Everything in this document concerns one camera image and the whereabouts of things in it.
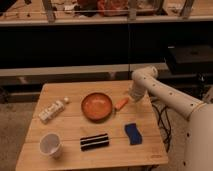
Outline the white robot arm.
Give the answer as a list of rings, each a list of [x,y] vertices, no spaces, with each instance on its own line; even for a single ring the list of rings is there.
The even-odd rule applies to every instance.
[[[188,121],[184,171],[213,171],[213,104],[205,103],[157,80],[154,66],[132,73],[129,94],[135,102],[148,91]]]

